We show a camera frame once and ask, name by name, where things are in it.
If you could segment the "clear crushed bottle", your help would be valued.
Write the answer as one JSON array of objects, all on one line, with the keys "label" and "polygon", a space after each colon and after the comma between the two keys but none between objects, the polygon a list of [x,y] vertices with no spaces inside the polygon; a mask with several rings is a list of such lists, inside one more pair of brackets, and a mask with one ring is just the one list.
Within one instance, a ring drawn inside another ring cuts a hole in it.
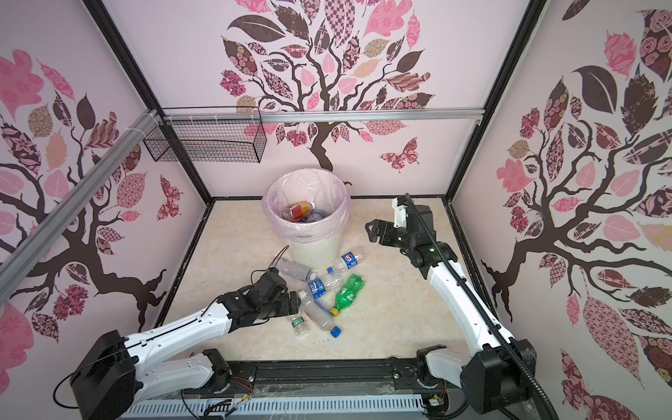
[{"label": "clear crushed bottle", "polygon": [[303,283],[309,283],[318,278],[318,275],[311,268],[281,257],[276,263],[275,268],[283,277],[291,278]]}]

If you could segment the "green cap clear bottle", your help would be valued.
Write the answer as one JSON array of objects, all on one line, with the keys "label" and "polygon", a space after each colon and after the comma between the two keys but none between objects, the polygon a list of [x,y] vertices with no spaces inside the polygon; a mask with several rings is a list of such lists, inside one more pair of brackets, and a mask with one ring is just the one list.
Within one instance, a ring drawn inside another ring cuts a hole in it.
[{"label": "green cap clear bottle", "polygon": [[306,319],[301,315],[291,316],[290,323],[292,324],[292,331],[297,337],[303,337],[310,332]]}]

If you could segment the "pepsi label clear bottle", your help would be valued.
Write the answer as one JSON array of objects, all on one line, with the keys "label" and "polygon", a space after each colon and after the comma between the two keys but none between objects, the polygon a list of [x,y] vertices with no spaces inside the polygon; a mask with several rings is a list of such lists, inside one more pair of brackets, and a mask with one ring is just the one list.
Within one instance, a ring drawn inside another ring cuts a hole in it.
[{"label": "pepsi label clear bottle", "polygon": [[346,252],[345,254],[341,255],[340,257],[334,259],[329,264],[329,266],[327,266],[327,271],[346,273],[357,267],[359,264],[363,263],[365,259],[366,259],[366,253],[364,248],[355,247]]}]

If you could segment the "blue cap clear bottle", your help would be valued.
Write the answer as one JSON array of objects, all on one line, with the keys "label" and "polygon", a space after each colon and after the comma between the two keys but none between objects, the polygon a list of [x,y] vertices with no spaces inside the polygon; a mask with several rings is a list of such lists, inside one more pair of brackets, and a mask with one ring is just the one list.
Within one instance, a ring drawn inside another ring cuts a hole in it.
[{"label": "blue cap clear bottle", "polygon": [[297,292],[301,301],[301,308],[303,312],[310,318],[318,328],[330,334],[334,339],[341,336],[341,329],[336,325],[332,315],[324,310],[314,299],[313,294],[307,290],[299,290]]}]

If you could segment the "green sprite bottle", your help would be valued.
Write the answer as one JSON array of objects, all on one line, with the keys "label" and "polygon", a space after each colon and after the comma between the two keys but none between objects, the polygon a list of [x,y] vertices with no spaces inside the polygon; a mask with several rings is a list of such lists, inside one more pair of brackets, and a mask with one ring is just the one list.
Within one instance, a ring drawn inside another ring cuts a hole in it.
[{"label": "green sprite bottle", "polygon": [[348,278],[345,285],[338,291],[334,298],[334,305],[329,313],[338,317],[344,310],[350,308],[355,302],[358,294],[362,291],[365,281],[361,276],[352,275]]}]

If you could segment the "red orange label bottle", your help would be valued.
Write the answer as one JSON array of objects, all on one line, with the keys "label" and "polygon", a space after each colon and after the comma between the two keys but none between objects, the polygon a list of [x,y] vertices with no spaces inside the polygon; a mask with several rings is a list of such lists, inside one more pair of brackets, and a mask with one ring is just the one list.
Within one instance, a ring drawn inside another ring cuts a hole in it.
[{"label": "red orange label bottle", "polygon": [[287,222],[300,222],[314,210],[314,204],[310,201],[299,201],[290,204],[283,210],[283,218]]}]

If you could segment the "white cap blue label bottle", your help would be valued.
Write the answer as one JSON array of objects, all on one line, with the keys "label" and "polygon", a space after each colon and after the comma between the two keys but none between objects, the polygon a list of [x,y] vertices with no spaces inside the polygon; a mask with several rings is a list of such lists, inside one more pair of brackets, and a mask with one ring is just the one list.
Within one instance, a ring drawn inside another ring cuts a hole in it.
[{"label": "white cap blue label bottle", "polygon": [[325,215],[320,210],[313,210],[309,215],[306,216],[306,223],[313,223],[322,221],[325,218]]}]

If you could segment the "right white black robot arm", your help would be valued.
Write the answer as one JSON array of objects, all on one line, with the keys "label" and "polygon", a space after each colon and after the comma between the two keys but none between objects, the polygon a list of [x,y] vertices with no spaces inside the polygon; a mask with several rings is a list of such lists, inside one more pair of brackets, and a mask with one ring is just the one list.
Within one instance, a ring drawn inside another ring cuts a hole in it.
[{"label": "right white black robot arm", "polygon": [[432,210],[408,194],[392,201],[391,222],[375,219],[365,226],[369,241],[395,248],[446,302],[469,351],[466,360],[438,346],[421,359],[430,376],[462,390],[479,414],[504,411],[512,404],[537,400],[550,416],[555,411],[536,378],[537,352],[516,339],[470,285],[453,249],[437,238]]}]

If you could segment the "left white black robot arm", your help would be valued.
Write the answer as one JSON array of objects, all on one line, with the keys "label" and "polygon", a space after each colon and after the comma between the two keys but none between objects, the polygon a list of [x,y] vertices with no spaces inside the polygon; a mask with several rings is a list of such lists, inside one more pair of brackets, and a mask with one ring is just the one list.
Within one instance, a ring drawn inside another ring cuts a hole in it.
[{"label": "left white black robot arm", "polygon": [[206,308],[146,332],[100,336],[68,381],[84,419],[117,419],[133,406],[179,390],[227,387],[230,369],[208,350],[182,360],[177,355],[201,342],[299,313],[301,300],[276,269],[252,285],[216,297]]}]

